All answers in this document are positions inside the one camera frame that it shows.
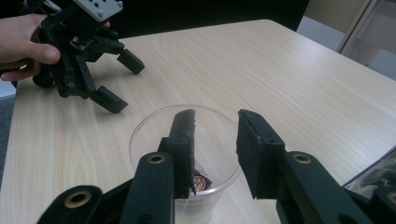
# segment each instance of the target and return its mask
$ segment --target wooden table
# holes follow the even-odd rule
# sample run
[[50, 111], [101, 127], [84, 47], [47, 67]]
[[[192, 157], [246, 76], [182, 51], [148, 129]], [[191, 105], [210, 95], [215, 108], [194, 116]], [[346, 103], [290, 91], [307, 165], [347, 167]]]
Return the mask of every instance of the wooden table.
[[[262, 114], [287, 150], [316, 156], [344, 184], [396, 144], [396, 82], [272, 21], [248, 21], [121, 40], [146, 65], [130, 76], [114, 55], [90, 64], [128, 105], [19, 83], [0, 194], [0, 223], [35, 223], [66, 189], [104, 192], [131, 178], [137, 124], [168, 105], [197, 104], [237, 122]], [[277, 223], [273, 201], [253, 201], [243, 175], [209, 223]]]

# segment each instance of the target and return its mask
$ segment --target finger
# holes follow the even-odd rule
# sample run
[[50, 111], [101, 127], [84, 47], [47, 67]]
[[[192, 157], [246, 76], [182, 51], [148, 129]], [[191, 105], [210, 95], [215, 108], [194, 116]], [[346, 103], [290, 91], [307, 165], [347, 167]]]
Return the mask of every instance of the finger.
[[40, 72], [41, 64], [38, 62], [31, 62], [26, 65], [26, 67], [16, 70], [6, 72], [1, 75], [3, 81], [20, 81], [28, 77], [37, 75]]
[[50, 44], [37, 44], [33, 42], [20, 45], [21, 54], [25, 58], [31, 58], [35, 61], [53, 64], [61, 58], [61, 52]]

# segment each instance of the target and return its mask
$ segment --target object inside cup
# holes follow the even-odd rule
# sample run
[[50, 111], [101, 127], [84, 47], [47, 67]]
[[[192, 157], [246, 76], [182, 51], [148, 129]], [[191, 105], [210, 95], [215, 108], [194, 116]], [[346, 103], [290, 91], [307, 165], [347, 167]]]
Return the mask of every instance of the object inside cup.
[[207, 173], [202, 165], [195, 161], [194, 164], [194, 186], [197, 192], [210, 188], [212, 181], [208, 178]]

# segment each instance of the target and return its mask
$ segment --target floor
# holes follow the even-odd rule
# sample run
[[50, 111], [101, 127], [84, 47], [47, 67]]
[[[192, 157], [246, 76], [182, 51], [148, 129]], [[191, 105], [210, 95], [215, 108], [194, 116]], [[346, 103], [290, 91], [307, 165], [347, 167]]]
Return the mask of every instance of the floor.
[[[319, 44], [336, 50], [344, 34], [319, 22], [304, 17], [297, 33], [304, 35]], [[376, 72], [396, 80], [396, 55], [385, 50], [381, 50], [375, 60], [368, 65]], [[3, 179], [3, 169], [7, 154], [7, 142], [9, 127], [14, 106], [14, 97], [6, 96], [0, 98], [0, 186]]]

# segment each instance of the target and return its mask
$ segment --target cup rim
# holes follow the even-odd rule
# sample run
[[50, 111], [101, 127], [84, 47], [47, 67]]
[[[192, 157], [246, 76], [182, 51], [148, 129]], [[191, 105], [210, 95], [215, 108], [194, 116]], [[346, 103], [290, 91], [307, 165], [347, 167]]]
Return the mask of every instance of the cup rim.
[[[136, 138], [137, 134], [139, 133], [140, 129], [143, 127], [143, 125], [146, 123], [146, 121], [148, 121], [149, 119], [151, 119], [152, 117], [154, 117], [155, 115], [165, 111], [165, 110], [169, 110], [169, 109], [174, 109], [174, 108], [178, 108], [178, 107], [189, 107], [189, 108], [201, 108], [204, 110], [208, 110], [210, 112], [216, 113], [222, 117], [224, 117], [225, 119], [227, 119], [228, 121], [231, 122], [232, 125], [235, 125], [235, 123], [228, 118], [226, 115], [224, 115], [223, 113], [219, 112], [216, 109], [213, 109], [211, 107], [205, 106], [205, 105], [194, 105], [194, 104], [178, 104], [178, 105], [169, 105], [163, 108], [160, 108], [154, 112], [152, 112], [151, 114], [149, 114], [148, 116], [146, 116], [142, 121], [140, 121], [140, 123], [137, 125], [137, 127], [134, 129], [134, 133], [132, 134], [131, 140], [130, 140], [130, 144], [129, 144], [129, 158], [131, 161], [131, 152], [132, 152], [132, 145], [133, 145], [133, 141]], [[236, 180], [236, 178], [241, 174], [241, 166], [239, 165], [239, 162], [237, 164], [236, 169], [233, 171], [233, 173], [230, 175], [229, 178], [227, 178], [225, 181], [223, 181], [220, 185], [218, 185], [217, 187], [213, 188], [213, 189], [206, 189], [204, 191], [199, 191], [196, 192], [196, 195], [194, 195], [192, 192], [190, 193], [190, 196], [193, 197], [198, 197], [198, 196], [206, 196], [208, 194], [211, 194], [213, 192], [217, 192], [220, 191], [222, 189], [227, 189], [229, 186], [231, 186], [231, 184]]]

